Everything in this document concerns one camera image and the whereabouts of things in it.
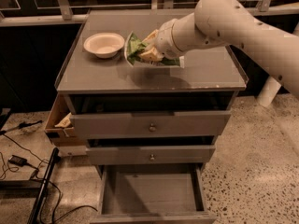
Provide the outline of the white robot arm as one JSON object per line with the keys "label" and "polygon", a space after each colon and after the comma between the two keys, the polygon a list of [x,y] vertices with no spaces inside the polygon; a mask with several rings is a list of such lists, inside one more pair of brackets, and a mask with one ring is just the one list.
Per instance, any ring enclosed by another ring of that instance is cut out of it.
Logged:
{"label": "white robot arm", "polygon": [[193,13],[165,22],[147,43],[140,58],[155,62],[232,45],[299,96],[299,36],[257,20],[237,0],[200,0]]}

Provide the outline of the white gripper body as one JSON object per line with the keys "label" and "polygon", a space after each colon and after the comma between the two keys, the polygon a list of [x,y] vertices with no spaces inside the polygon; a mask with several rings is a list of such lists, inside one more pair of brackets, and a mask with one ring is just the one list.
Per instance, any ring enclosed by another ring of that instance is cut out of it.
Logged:
{"label": "white gripper body", "polygon": [[186,52],[198,49],[200,34],[195,25],[194,14],[165,22],[158,30],[155,48],[167,59],[175,59]]}

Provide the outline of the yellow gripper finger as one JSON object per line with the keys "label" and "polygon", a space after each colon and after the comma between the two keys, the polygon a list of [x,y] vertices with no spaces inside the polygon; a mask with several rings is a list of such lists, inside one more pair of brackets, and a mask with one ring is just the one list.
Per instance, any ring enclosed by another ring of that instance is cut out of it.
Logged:
{"label": "yellow gripper finger", "polygon": [[153,40],[155,39],[155,37],[157,36],[158,32],[159,32],[159,30],[155,29],[146,38],[143,39],[143,42],[147,43],[147,44],[152,43]]}
{"label": "yellow gripper finger", "polygon": [[163,54],[159,52],[155,47],[145,49],[139,54],[139,57],[145,61],[159,62],[163,59]]}

